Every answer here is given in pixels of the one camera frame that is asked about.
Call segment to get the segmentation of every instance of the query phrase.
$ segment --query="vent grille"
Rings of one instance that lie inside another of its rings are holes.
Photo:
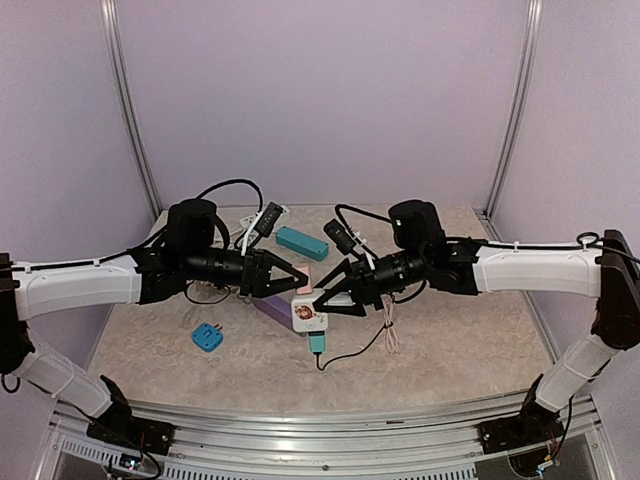
[[[97,446],[87,442],[84,439],[76,439],[66,437],[62,442],[62,451],[80,457],[93,463],[104,466],[109,464],[118,464],[122,452],[110,446]],[[232,472],[223,472],[214,469],[205,469],[201,467],[191,467],[184,463],[173,463],[167,460],[164,463],[164,472],[162,478],[171,480],[277,480],[291,479],[291,476],[277,475],[245,475],[234,474]],[[326,479],[327,477],[304,477],[308,480]],[[340,477],[343,480],[350,480],[349,476]],[[467,464],[457,467],[437,470],[424,470],[422,472],[414,472],[411,475],[358,475],[352,477],[354,480],[477,480],[475,465]]]

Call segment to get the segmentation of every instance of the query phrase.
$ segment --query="coiled white cord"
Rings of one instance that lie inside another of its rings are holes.
[[[391,297],[384,297],[382,299],[384,315],[384,324],[387,325],[384,333],[384,343],[387,346],[387,352],[400,353],[400,340],[398,334],[393,326],[393,300]]]

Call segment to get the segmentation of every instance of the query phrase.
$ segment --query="marbled surface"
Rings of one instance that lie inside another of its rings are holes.
[[[379,206],[367,208],[386,212]],[[250,213],[250,208],[220,211],[231,230]],[[468,207],[439,213],[448,235],[486,235]],[[331,207],[295,207],[286,224],[326,239],[322,227],[332,214]],[[388,225],[347,215],[378,254],[397,250]],[[332,245],[324,261],[314,262],[276,245],[273,236],[260,248],[293,264],[310,264],[316,282],[343,259]],[[203,322],[223,326],[224,342],[212,353],[191,341]],[[331,316],[323,360],[357,351],[382,322],[381,313],[372,308],[366,318]],[[381,336],[363,355],[319,372],[305,337],[234,295],[215,306],[192,305],[176,295],[154,305],[116,306],[90,372],[107,375],[134,400],[301,414],[392,411],[505,394],[526,389],[550,365],[516,292],[465,297],[427,289],[396,306],[395,325],[400,353],[387,353]]]

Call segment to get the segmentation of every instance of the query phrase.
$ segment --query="teal box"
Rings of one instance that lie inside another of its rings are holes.
[[[329,244],[327,242],[289,227],[282,227],[276,232],[276,243],[318,262],[329,255]]]

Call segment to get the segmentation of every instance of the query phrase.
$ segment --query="pink object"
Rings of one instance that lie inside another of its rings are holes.
[[[296,293],[298,295],[307,295],[313,292],[313,283],[311,283],[311,269],[309,268],[309,265],[300,265],[299,267],[296,267],[296,270],[304,273],[307,277],[309,277],[309,282],[304,287],[298,288],[296,290]]]

